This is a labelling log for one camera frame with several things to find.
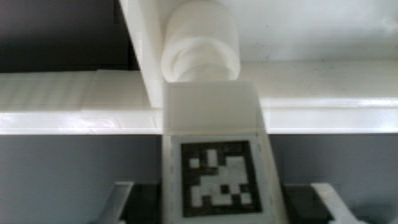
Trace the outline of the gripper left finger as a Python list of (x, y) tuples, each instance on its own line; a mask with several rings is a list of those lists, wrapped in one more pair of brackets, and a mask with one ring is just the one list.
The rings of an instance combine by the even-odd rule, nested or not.
[(100, 224), (159, 224), (159, 199), (159, 184), (118, 182), (100, 213)]

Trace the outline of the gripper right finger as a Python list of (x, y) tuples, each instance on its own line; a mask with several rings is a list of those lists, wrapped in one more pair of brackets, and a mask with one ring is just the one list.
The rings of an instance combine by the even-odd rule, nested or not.
[(283, 186), (290, 224), (363, 224), (329, 183)]

